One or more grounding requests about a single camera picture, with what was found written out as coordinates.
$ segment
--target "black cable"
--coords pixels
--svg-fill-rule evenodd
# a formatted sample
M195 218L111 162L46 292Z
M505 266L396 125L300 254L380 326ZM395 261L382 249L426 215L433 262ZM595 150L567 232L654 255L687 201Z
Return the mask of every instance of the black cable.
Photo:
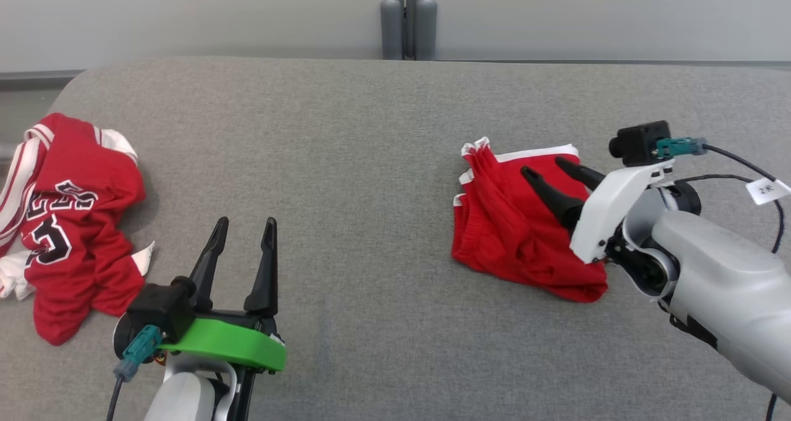
M706 174L703 176L687 177L675 182L694 182L705 181L706 179L736 179L737 181L752 182L751 179L743 176L735 176L734 174ZM772 247L772 254L777 254L780 250L780 242L785 235L785 212L780 201L774 200L774 207L777 208L777 236L774 239L774 246Z
M772 398L769 398L769 407L766 408L766 421L772 421L775 404L777 404L777 395L772 393Z
M112 421L113 416L116 415L116 404L118 403L118 395L121 393L121 384L124 380L118 378L116 380L116 387L112 390L112 398L110 398L110 409L107 410L107 421Z
M724 155L724 156L726 156L726 157L728 157L730 159L734 159L734 161L738 161L739 163L743 164L744 166L747 166L748 168L751 168L752 170L756 171L757 173L761 174L762 176L768 178L769 181L773 181L774 182L777 179L775 176L771 175L767 171L764 171L763 169L759 168L758 166L755 166L754 164L750 163L749 161L746 161L745 159L743 159L742 157L738 156L735 153L729 153L729 151L723 150L722 148L718 148L717 146L707 145L706 143L703 143L701 145L701 148L704 148L704 150L715 151L716 153L718 153L720 155Z

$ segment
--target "robotic arm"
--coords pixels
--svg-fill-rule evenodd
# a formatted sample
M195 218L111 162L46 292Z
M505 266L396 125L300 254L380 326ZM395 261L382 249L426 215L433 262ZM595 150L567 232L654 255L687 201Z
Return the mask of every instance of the robotic arm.
M791 404L791 274L777 255L702 218L688 184L660 184L672 171L670 154L703 155L711 146L671 140L666 122L622 129L610 146L627 167L607 176L557 159L593 190L585 203L529 168L522 174L570 231L577 257L622 266L676 328Z
M142 363L164 365L146 421L246 421L255 376L285 367L286 345L274 322L277 222L266 221L263 254L243 311L217 310L210 298L228 226L228 218L217 222L189 278L176 277L170 286L147 284L119 319L113 348L121 363L114 370L118 381L108 421L121 383L129 382Z

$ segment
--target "teal connector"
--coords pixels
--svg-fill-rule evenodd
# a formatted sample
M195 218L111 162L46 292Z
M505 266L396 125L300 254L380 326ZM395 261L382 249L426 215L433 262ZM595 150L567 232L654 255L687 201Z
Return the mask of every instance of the teal connector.
M129 382L138 373L138 367L158 350L162 332L155 325L146 325L124 350L124 359L113 369L116 378Z
M677 155L703 155L707 151L703 148L705 138L665 138L656 142L656 152L653 154L658 159L671 158Z

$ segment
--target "gray fabric surface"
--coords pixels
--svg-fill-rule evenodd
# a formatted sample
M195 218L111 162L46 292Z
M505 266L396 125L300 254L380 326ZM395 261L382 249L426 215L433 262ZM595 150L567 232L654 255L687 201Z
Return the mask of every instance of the gray fabric surface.
M791 179L789 93L773 69L172 58L79 75L52 111L138 150L148 198L122 226L158 243L150 281L189 273L227 215L213 298L240 308L277 218L289 361L257 379L252 420L726 421L763 419L769 392L670 327L617 267L580 305L451 259L460 147L572 142L609 171L618 128L667 119ZM675 175L711 171L748 174L711 154ZM698 189L705 216L771 246L774 207L732 181ZM103 419L115 320L92 314L56 348L31 308L0 302L2 418ZM116 419L142 419L161 374L147 365L124 385Z

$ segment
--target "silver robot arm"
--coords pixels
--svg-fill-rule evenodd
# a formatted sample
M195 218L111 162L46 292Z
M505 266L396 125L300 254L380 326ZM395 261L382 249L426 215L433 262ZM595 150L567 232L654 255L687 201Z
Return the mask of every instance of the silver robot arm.
M652 237L680 264L667 311L791 404L791 274L783 261L683 211L664 213Z
M577 257L619 264L676 328L791 404L791 274L768 249L701 218L688 184L660 184L673 159L661 157L658 142L669 137L666 122L619 131L610 150L627 167L607 176L557 159L593 191L584 203L530 168L522 174L569 230ZM686 153L706 153L682 140Z

